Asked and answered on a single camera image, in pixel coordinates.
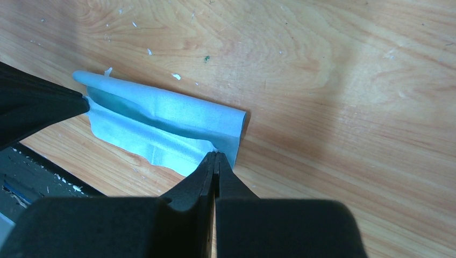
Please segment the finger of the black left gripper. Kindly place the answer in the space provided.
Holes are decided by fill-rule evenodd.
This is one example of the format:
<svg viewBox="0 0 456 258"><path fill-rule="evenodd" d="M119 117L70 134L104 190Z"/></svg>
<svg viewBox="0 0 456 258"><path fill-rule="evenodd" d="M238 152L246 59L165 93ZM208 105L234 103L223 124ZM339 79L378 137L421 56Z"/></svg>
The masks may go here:
<svg viewBox="0 0 456 258"><path fill-rule="evenodd" d="M88 111L81 93L1 63L1 150Z"/></svg>

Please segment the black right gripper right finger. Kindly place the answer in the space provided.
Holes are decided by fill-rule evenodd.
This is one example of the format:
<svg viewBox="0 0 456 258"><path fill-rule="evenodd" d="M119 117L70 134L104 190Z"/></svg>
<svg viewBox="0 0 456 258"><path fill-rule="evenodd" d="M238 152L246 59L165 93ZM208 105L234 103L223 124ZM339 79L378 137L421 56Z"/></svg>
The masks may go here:
<svg viewBox="0 0 456 258"><path fill-rule="evenodd" d="M215 157L218 257L366 257L360 230L343 203L259 198Z"/></svg>

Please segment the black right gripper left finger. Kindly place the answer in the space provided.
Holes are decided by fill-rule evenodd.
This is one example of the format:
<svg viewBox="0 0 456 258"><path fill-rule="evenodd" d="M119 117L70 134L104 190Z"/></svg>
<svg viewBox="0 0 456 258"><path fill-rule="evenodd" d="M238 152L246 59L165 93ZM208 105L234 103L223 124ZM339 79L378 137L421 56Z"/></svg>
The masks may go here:
<svg viewBox="0 0 456 258"><path fill-rule="evenodd" d="M158 197L43 198L18 219L1 257L210 257L213 170Z"/></svg>

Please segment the light blue cleaning cloth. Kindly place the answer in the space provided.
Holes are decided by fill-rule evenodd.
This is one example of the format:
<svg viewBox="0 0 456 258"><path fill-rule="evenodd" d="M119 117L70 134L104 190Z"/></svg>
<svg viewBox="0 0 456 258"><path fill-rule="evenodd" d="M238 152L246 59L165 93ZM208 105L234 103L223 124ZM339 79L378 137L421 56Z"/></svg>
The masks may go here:
<svg viewBox="0 0 456 258"><path fill-rule="evenodd" d="M245 111L108 75L78 70L73 78L87 88L87 115L99 139L182 176L208 152L235 165Z"/></svg>

